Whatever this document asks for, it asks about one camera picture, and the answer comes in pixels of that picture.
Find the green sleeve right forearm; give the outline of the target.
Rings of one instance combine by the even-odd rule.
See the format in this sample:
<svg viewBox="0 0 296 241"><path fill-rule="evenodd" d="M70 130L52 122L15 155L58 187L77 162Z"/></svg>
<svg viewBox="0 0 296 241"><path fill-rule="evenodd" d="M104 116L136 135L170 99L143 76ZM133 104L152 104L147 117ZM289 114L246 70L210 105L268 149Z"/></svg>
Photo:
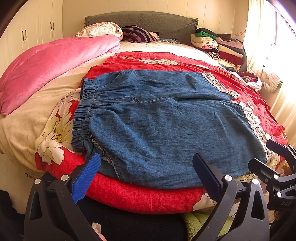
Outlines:
<svg viewBox="0 0 296 241"><path fill-rule="evenodd" d="M192 240L192 238L197 234L197 232L201 229L204 225L206 220L209 218L211 214L210 212L188 212L183 213L183 219L185 221L188 233L188 240ZM234 218L229 216L225 221L221 231L219 232L218 236L222 236L229 232L230 226L233 223Z"/></svg>

